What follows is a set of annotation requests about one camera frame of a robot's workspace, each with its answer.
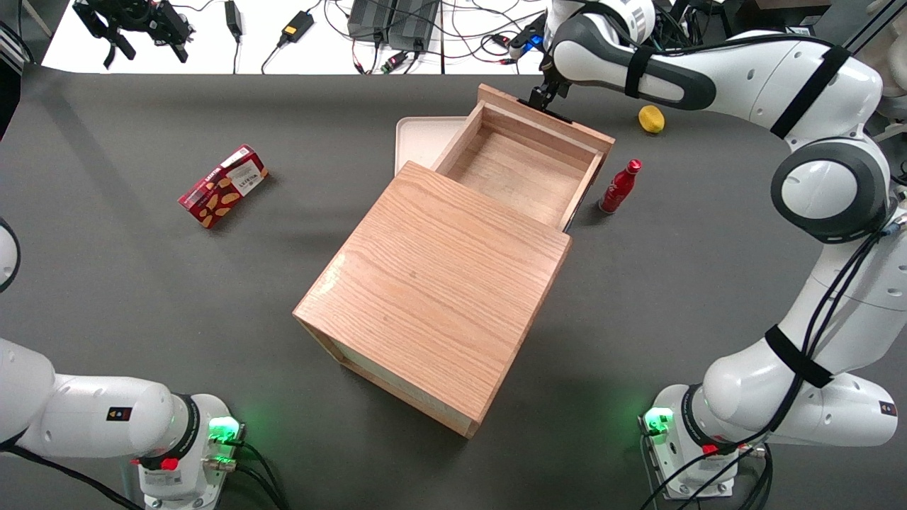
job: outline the yellow lemon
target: yellow lemon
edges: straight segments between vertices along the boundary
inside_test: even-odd
[[[665,116],[657,107],[648,104],[639,110],[639,125],[648,132],[660,133],[665,129]]]

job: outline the bottle cap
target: bottle cap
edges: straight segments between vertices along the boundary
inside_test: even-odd
[[[627,173],[630,175],[636,175],[640,170],[642,170],[642,162],[640,160],[630,160],[627,163]]]

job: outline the open drawer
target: open drawer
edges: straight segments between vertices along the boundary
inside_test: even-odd
[[[530,218],[567,230],[614,139],[479,85],[479,101],[432,167]]]

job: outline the velcro strap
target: velcro strap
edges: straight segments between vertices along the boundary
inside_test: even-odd
[[[826,85],[832,81],[841,66],[847,62],[850,55],[850,52],[841,46],[833,46],[822,55],[822,63],[819,64],[813,75],[806,80],[794,100],[787,105],[787,108],[775,121],[775,125],[772,126],[772,134],[778,138],[784,138],[794,129],[794,126],[800,122],[800,119],[803,118],[809,107],[813,105],[819,94],[825,90]]]
[[[766,331],[766,342],[788,368],[809,384],[815,387],[825,387],[832,382],[832,373],[800,352],[800,349],[796,348],[777,324]]]
[[[655,53],[651,46],[641,46],[629,59],[627,66],[627,81],[624,83],[624,93],[630,97],[639,98],[639,78],[646,73],[649,59]]]

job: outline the power adapter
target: power adapter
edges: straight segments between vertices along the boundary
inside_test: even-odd
[[[391,71],[403,65],[403,62],[406,61],[406,57],[409,54],[407,52],[400,52],[387,59],[387,62],[381,66],[381,72],[384,74],[390,74]]]
[[[227,13],[227,28],[233,34],[233,39],[239,44],[239,39],[242,37],[242,13],[233,0],[224,2],[224,11]]]
[[[308,32],[308,29],[315,24],[315,19],[311,14],[299,11],[299,14],[293,16],[293,19],[287,23],[287,26],[280,32],[280,42],[278,48],[282,48],[289,43],[296,43],[302,36]]]
[[[503,49],[507,49],[507,44],[510,42],[510,37],[503,34],[494,34],[492,35],[492,41],[499,45]]]

